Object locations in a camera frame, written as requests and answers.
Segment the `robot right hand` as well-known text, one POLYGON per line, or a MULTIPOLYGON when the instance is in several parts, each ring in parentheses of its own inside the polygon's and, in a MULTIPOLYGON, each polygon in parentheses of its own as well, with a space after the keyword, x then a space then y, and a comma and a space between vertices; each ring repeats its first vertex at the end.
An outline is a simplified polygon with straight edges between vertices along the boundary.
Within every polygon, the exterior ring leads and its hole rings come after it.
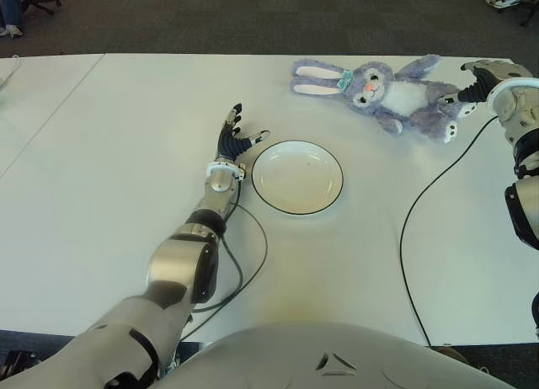
POLYGON ((441 104, 482 104, 502 117, 512 114, 517 106, 516 92, 538 92, 538 78, 520 64, 503 60, 468 61, 460 66, 470 72, 474 82, 464 89, 445 94, 441 104))

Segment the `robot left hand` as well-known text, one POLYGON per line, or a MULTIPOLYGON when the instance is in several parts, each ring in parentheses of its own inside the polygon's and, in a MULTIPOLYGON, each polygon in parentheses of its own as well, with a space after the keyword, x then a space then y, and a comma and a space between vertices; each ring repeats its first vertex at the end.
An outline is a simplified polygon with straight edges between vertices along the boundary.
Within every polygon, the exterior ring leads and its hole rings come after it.
POLYGON ((262 130, 251 136, 240 136, 241 128, 237 123, 242 119, 243 105, 235 104, 223 122, 216 145, 216 159, 236 162, 237 158, 254 145, 259 144, 270 135, 270 131, 262 130))

